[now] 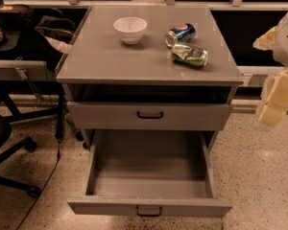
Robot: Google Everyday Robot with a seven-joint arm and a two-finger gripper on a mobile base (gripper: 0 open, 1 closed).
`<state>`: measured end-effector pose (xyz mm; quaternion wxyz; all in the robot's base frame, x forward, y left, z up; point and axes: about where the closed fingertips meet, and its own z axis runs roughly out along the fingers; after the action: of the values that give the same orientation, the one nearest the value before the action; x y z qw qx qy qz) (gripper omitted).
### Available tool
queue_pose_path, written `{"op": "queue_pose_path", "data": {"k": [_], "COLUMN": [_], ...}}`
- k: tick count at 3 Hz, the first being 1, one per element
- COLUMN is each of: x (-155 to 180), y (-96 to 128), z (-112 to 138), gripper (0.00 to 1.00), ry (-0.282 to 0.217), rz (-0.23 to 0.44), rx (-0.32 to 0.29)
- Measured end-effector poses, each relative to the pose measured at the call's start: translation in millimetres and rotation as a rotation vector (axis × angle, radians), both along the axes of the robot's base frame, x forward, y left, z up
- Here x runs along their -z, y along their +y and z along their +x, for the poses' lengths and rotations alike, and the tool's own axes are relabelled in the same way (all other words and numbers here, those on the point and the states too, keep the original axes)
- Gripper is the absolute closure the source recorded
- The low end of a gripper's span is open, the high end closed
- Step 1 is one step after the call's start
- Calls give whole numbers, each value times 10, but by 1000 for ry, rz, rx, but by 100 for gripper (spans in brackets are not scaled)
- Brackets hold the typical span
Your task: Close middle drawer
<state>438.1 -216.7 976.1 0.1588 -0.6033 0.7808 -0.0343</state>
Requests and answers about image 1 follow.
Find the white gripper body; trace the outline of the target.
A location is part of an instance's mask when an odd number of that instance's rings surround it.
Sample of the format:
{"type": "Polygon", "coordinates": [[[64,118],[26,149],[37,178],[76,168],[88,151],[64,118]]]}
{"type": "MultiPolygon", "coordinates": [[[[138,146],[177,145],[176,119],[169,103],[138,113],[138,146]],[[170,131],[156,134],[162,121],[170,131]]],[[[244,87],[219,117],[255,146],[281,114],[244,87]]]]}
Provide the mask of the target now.
{"type": "Polygon", "coordinates": [[[288,67],[265,80],[256,112],[260,113],[264,105],[288,111],[288,67]]]}

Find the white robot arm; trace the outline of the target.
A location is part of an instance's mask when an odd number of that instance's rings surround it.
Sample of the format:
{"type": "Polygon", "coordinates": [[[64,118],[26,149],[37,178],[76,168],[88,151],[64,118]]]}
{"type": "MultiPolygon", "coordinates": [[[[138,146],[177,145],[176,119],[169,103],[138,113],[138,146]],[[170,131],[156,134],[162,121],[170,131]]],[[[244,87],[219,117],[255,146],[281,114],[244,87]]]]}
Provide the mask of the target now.
{"type": "Polygon", "coordinates": [[[259,130],[271,130],[288,112],[288,12],[278,24],[259,37],[253,47],[262,51],[273,51],[273,58],[284,69],[270,75],[261,92],[261,102],[256,109],[259,130]]]}

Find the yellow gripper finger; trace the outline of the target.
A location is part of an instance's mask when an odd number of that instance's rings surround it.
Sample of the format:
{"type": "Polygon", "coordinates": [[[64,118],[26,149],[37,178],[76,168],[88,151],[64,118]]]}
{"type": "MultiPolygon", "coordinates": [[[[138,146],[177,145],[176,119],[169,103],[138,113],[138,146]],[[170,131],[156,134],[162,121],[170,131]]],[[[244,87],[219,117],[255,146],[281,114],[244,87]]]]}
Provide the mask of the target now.
{"type": "Polygon", "coordinates": [[[275,34],[276,28],[271,28],[268,32],[261,35],[259,38],[255,40],[253,43],[253,48],[261,50],[261,51],[268,51],[273,50],[275,46],[275,34]]]}
{"type": "Polygon", "coordinates": [[[267,127],[276,126],[288,112],[288,68],[275,77],[258,122],[267,127]]]}

